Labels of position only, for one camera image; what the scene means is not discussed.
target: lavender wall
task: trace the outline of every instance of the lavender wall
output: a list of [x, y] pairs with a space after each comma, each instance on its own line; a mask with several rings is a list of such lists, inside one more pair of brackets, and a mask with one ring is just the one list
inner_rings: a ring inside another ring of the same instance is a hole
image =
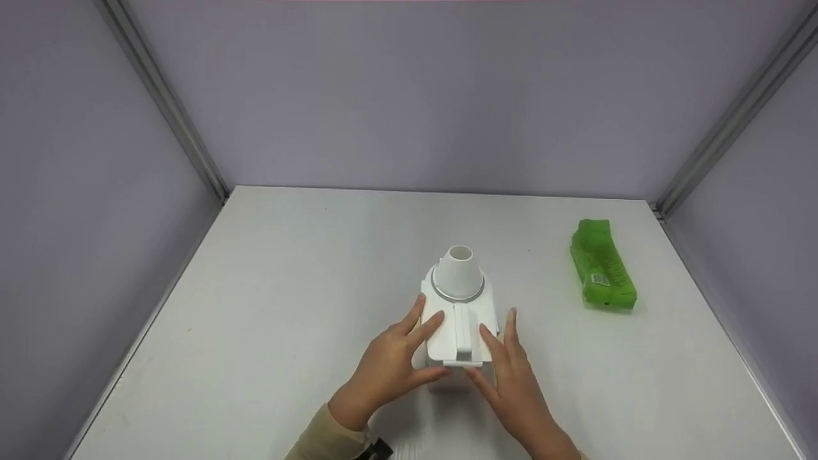
[[92, 2], [3, 2], [0, 68], [0, 458], [59, 458], [217, 206]]
[[132, 2], [231, 185], [648, 199], [806, 3]]
[[818, 458], [818, 52], [670, 219], [728, 331]]

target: hand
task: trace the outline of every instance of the hand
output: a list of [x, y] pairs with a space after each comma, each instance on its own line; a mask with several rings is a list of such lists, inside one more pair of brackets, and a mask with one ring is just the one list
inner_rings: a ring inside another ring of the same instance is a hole
[[480, 324], [480, 336], [492, 354], [497, 387], [489, 383], [478, 369], [467, 368], [465, 372], [506, 431], [535, 460], [578, 460], [577, 448], [551, 417], [528, 356], [519, 343], [517, 309], [508, 314], [503, 342], [483, 324]]
[[411, 365], [417, 347], [443, 324], [444, 313], [439, 311], [415, 329], [425, 303], [426, 296], [418, 295], [401, 322], [373, 339], [353, 376], [332, 396], [330, 413], [341, 426], [362, 431], [381, 406], [451, 372], [446, 368], [414, 369]]

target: barcode label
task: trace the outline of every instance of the barcode label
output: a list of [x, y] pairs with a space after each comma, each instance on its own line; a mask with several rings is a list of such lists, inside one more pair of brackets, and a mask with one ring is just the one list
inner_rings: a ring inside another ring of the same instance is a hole
[[608, 278], [605, 275], [600, 275], [599, 273], [591, 273], [591, 282], [594, 284], [601, 284], [602, 286], [610, 286], [611, 283], [608, 282]]

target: green vegetable holder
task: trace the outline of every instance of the green vegetable holder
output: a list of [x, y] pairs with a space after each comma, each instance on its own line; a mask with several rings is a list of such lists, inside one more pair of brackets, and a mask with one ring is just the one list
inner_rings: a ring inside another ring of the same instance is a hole
[[603, 309], [633, 310], [636, 288], [616, 250], [608, 220], [579, 221], [571, 237], [571, 257], [586, 303]]

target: white cone funnel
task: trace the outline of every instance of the white cone funnel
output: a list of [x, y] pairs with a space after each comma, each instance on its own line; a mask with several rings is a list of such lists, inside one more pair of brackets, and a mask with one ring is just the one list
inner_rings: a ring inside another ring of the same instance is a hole
[[483, 274], [471, 249], [452, 246], [432, 272], [434, 288], [452, 300], [468, 300], [483, 288]]

